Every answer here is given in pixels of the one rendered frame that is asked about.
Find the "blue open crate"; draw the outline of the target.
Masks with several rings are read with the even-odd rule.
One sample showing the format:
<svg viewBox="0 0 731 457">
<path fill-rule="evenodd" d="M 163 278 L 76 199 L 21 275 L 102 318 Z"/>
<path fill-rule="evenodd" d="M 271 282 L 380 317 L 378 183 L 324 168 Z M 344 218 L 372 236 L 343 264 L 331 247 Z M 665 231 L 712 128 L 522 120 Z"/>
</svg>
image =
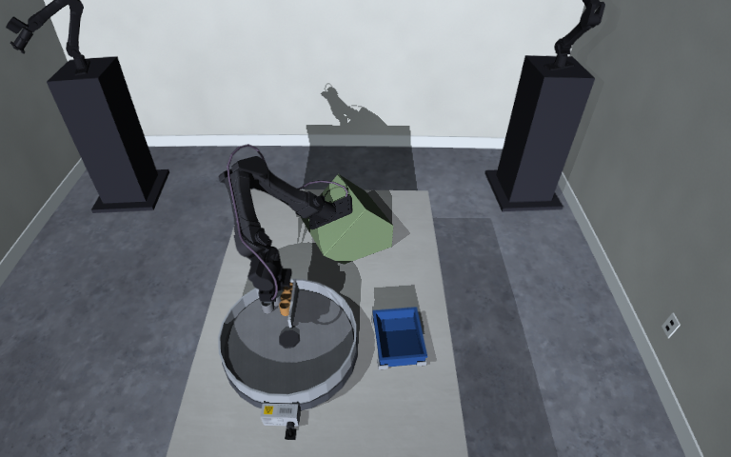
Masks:
<svg viewBox="0 0 731 457">
<path fill-rule="evenodd" d="M 373 319 L 380 366 L 417 365 L 425 361 L 427 353 L 417 307 L 374 310 Z"/>
</svg>

